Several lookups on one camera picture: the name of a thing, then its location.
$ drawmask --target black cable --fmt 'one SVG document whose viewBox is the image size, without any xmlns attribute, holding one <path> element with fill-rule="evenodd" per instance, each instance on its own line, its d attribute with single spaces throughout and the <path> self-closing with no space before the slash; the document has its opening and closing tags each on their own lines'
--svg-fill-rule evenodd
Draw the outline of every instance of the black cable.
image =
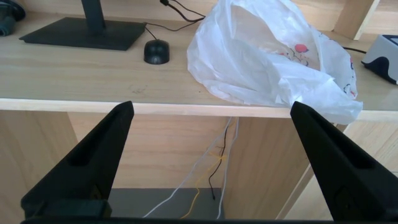
<svg viewBox="0 0 398 224">
<path fill-rule="evenodd" d="M 183 26 L 183 27 L 180 27 L 180 28 L 178 28 L 178 29 L 170 29 L 170 28 L 168 28 L 168 27 L 166 27 L 166 26 L 162 26 L 162 25 L 159 25 L 159 24 L 153 24 L 153 23 L 150 23 L 150 22 L 145 22 L 145 23 L 148 24 L 148 25 L 161 27 L 161 28 L 167 29 L 167 30 L 172 31 L 172 32 L 176 32 L 176 31 L 180 31 L 180 30 L 182 30 L 182 29 L 184 29 L 184 28 L 186 28 L 186 27 L 188 27 L 188 26 L 194 25 L 194 24 L 197 23 L 197 22 L 191 22 L 190 24 L 185 25 L 185 26 Z"/>
<path fill-rule="evenodd" d="M 183 19 L 185 19 L 185 21 L 187 21 L 187 22 L 199 22 L 199 21 L 204 20 L 204 17 L 199 18 L 199 19 L 194 19 L 194 20 L 188 19 L 187 17 L 185 17 L 185 15 L 184 15 L 181 11 L 179 11 L 179 9 L 177 9 L 176 7 L 174 7 L 172 4 L 169 3 L 167 6 L 170 7 L 170 8 L 172 8 L 172 9 L 174 9 L 176 12 L 178 12 L 178 13 L 180 14 L 180 16 L 181 16 Z"/>
<path fill-rule="evenodd" d="M 225 147 L 226 147 L 226 133 L 228 131 L 228 127 L 226 127 L 225 129 L 225 135 L 224 135 L 224 146 L 223 146 L 223 150 L 221 151 L 221 157 L 223 157 L 224 155 L 224 151 L 225 151 Z M 220 168 L 220 165 L 222 163 L 223 159 L 220 159 L 220 163 L 218 164 L 217 168 L 214 170 L 214 172 L 209 176 L 209 184 L 210 184 L 210 189 L 211 189 L 211 194 L 213 196 L 213 200 L 216 200 L 216 196 L 214 195 L 214 190 L 213 190 L 213 186 L 211 185 L 211 177 L 214 176 L 214 174 L 217 172 L 218 168 Z"/>
<path fill-rule="evenodd" d="M 359 53 L 362 53 L 362 54 L 366 54 L 366 51 L 364 51 L 364 50 L 353 49 L 351 47 L 343 47 L 343 48 L 346 49 L 346 50 L 353 50 L 353 51 L 356 51 L 356 52 L 359 52 Z"/>
<path fill-rule="evenodd" d="M 154 37 L 154 39 L 155 40 L 157 40 L 157 38 L 155 37 L 155 35 L 151 32 L 151 31 L 149 31 L 149 29 L 145 26 L 145 29 Z"/>
<path fill-rule="evenodd" d="M 196 15 L 199 15 L 199 16 L 202 16 L 202 17 L 206 17 L 205 15 L 200 14 L 199 12 L 195 12 L 194 10 L 191 10 L 191 9 L 185 7 L 183 4 L 181 4 L 181 3 L 180 3 L 179 1 L 177 1 L 177 0 L 171 0 L 171 1 L 176 2 L 177 4 L 179 4 L 181 7 L 183 7 L 185 10 L 187 10 L 187 11 L 189 11 L 189 12 L 193 12 L 193 13 L 195 13 Z"/>
</svg>

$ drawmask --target white cable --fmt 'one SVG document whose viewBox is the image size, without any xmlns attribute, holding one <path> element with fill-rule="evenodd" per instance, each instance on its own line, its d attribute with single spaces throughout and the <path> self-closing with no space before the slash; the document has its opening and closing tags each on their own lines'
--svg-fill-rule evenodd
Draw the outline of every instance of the white cable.
<svg viewBox="0 0 398 224">
<path fill-rule="evenodd" d="M 232 146 L 236 140 L 236 138 L 238 137 L 238 128 L 239 128 L 239 118 L 236 121 L 236 131 L 235 131 L 235 138 L 232 140 L 231 145 L 229 146 L 229 153 L 228 153 L 228 160 L 226 161 L 226 167 L 225 167 L 225 173 L 224 173 L 224 186 L 223 186 L 223 191 L 221 193 L 221 198 L 220 198 L 220 203 L 218 204 L 218 215 L 217 215 L 217 219 L 220 218 L 221 216 L 221 205 L 223 203 L 223 198 L 224 198 L 224 193 L 225 193 L 225 186 L 226 186 L 226 172 L 228 170 L 228 164 L 229 164 L 229 158 L 231 157 L 231 149 Z"/>
<path fill-rule="evenodd" d="M 154 212 L 157 208 L 159 208 L 160 206 L 162 206 L 164 203 L 168 202 L 173 196 L 174 194 L 179 190 L 179 188 L 182 187 L 182 185 L 188 180 L 188 178 L 192 175 L 193 171 L 195 170 L 197 164 L 208 154 L 208 152 L 210 151 L 210 149 L 212 149 L 214 147 L 214 145 L 216 144 L 216 142 L 225 134 L 226 129 L 228 128 L 230 122 L 231 122 L 232 117 L 229 118 L 228 122 L 226 123 L 226 126 L 224 128 L 224 131 L 213 141 L 213 143 L 211 143 L 211 145 L 209 146 L 209 148 L 206 150 L 206 152 L 201 156 L 201 158 L 199 158 L 196 163 L 193 165 L 191 172 L 189 172 L 189 174 L 187 175 L 187 177 L 181 182 L 181 184 L 173 191 L 173 193 L 170 195 L 170 197 L 168 197 L 167 199 L 165 199 L 163 202 L 160 202 L 158 205 L 156 205 L 151 211 L 149 211 L 146 215 L 143 216 L 143 218 L 146 218 L 148 215 L 150 215 L 152 212 Z"/>
</svg>

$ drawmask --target monitor stand base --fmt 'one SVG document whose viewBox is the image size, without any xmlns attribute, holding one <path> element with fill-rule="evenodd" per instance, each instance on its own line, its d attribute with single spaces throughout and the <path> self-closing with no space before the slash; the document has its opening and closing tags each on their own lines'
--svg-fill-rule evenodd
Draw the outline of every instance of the monitor stand base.
<svg viewBox="0 0 398 224">
<path fill-rule="evenodd" d="M 89 31 L 86 19 L 66 17 L 20 38 L 29 44 L 127 50 L 145 31 L 138 22 L 105 21 L 101 34 Z"/>
</svg>

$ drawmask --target white device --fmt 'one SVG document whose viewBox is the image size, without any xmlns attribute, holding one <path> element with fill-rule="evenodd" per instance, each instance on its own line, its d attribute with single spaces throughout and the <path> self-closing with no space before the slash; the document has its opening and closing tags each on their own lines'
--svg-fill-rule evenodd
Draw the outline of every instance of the white device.
<svg viewBox="0 0 398 224">
<path fill-rule="evenodd" d="M 398 85 L 398 35 L 379 35 L 362 64 L 383 79 Z"/>
</svg>

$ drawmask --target yellow cable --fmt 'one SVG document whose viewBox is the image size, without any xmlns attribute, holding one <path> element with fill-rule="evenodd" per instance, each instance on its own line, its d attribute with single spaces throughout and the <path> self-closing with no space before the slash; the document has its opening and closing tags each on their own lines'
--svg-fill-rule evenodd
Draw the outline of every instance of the yellow cable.
<svg viewBox="0 0 398 224">
<path fill-rule="evenodd" d="M 197 180 L 197 182 L 195 183 L 195 188 L 197 189 L 198 192 L 197 192 L 197 194 L 195 195 L 195 197 L 194 197 L 193 200 L 192 200 L 191 207 L 189 208 L 188 213 L 185 214 L 185 215 L 184 215 L 183 217 L 181 217 L 180 219 L 186 218 L 187 216 L 189 216 L 189 214 L 191 214 L 193 205 L 195 204 L 195 202 L 196 202 L 196 200 L 197 200 L 197 198 L 198 198 L 198 196 L 199 196 L 199 194 L 200 194 L 200 190 L 199 190 L 199 188 L 198 188 L 198 184 L 200 183 L 200 181 L 204 178 L 205 175 L 207 175 L 207 174 L 209 173 L 210 170 L 212 170 L 212 169 L 217 165 L 217 163 L 218 163 L 220 160 L 226 158 L 226 156 L 220 157 L 220 156 L 217 156 L 216 154 L 213 154 L 212 152 L 211 152 L 210 154 L 211 154 L 212 156 L 217 157 L 218 160 L 217 160 L 209 169 L 207 169 L 207 172 L 205 172 L 205 173 Z"/>
</svg>

